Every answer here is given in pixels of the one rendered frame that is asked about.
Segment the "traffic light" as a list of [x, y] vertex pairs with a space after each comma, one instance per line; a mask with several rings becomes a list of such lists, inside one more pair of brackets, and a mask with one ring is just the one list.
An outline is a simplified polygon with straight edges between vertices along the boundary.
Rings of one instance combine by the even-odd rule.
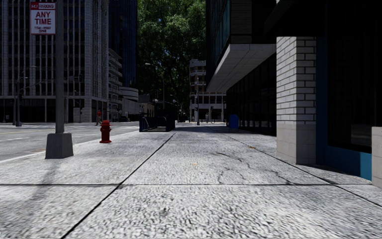
[[200, 117], [200, 113], [199, 113], [199, 79], [198, 79], [198, 75], [195, 76], [196, 79], [195, 79], [195, 104], [196, 104], [196, 107], [195, 107], [195, 118], [196, 118], [196, 121], [197, 121], [197, 125], [200, 125], [200, 122], [199, 122], [199, 117]]
[[29, 66], [29, 67], [26, 67], [26, 68], [24, 68], [22, 71], [21, 71], [21, 73], [19, 74], [19, 76], [18, 76], [18, 79], [17, 79], [17, 82], [16, 82], [16, 93], [17, 93], [17, 100], [15, 100], [15, 114], [16, 114], [16, 116], [15, 116], [15, 123], [14, 123], [14, 125], [16, 126], [16, 127], [19, 127], [19, 126], [22, 126], [22, 123], [21, 123], [21, 121], [20, 121], [20, 80], [21, 80], [21, 78], [22, 77], [24, 77], [24, 74], [25, 74], [25, 71], [27, 70], [27, 69], [30, 69], [30, 68], [36, 68], [36, 66], [35, 65], [32, 65], [32, 66]]

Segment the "pale concrete building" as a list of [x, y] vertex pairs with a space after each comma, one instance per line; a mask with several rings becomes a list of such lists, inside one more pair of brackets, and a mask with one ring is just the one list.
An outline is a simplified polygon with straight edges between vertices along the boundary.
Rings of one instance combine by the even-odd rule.
[[189, 83], [190, 83], [190, 109], [191, 121], [196, 122], [195, 118], [195, 79], [199, 79], [199, 121], [203, 122], [224, 122], [224, 111], [226, 94], [222, 92], [206, 91], [206, 61], [191, 59], [189, 64]]

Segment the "dark stairway railing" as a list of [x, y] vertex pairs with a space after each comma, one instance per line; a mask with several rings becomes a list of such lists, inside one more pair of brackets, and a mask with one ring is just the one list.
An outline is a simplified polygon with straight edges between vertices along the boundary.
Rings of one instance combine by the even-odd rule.
[[154, 115], [148, 117], [141, 115], [139, 117], [139, 131], [165, 131], [169, 132], [175, 129], [175, 114], [172, 109], [158, 109], [157, 99], [154, 100]]

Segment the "pale balconied building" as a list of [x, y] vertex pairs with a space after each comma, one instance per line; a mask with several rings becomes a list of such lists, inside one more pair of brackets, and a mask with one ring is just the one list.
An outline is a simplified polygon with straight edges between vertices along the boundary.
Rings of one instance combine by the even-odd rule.
[[107, 114], [112, 122], [135, 121], [139, 115], [138, 90], [124, 87], [122, 58], [111, 48], [108, 50]]

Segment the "trees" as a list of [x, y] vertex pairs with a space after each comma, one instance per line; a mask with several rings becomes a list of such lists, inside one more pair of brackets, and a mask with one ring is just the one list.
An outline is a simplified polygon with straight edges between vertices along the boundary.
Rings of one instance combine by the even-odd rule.
[[185, 111], [189, 64], [205, 59], [205, 0], [138, 0], [136, 87]]

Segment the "red fire hydrant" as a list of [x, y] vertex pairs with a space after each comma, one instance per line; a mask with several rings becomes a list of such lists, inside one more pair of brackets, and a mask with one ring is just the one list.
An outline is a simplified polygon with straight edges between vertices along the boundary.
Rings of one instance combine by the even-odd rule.
[[100, 143], [111, 143], [110, 140], [110, 122], [109, 120], [104, 120], [100, 125], [101, 140]]

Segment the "dark glass tower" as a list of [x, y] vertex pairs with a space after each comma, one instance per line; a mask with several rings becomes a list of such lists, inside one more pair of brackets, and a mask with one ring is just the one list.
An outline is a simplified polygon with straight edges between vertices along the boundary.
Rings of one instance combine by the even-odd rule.
[[109, 0], [109, 48], [122, 57], [123, 86], [136, 86], [137, 0]]

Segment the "white brick building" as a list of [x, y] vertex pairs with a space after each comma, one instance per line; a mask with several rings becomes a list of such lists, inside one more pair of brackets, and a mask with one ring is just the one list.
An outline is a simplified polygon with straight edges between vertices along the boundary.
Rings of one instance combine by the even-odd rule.
[[206, 0], [207, 90], [277, 155], [382, 187], [382, 0]]

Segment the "grey concrete office building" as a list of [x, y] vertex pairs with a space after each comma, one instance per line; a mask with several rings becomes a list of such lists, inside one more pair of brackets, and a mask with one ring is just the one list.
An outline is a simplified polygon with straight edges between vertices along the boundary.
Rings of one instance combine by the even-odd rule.
[[[55, 121], [55, 36], [30, 33], [30, 3], [0, 0], [0, 122]], [[65, 122], [93, 122], [108, 101], [108, 0], [63, 0]]]

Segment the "sign on a post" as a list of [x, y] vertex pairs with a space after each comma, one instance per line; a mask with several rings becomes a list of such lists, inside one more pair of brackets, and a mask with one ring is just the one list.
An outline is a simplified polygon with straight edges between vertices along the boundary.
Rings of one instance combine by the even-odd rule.
[[31, 34], [55, 36], [55, 132], [47, 135], [45, 159], [62, 159], [74, 155], [72, 135], [65, 132], [63, 3], [63, 0], [38, 0], [30, 3]]

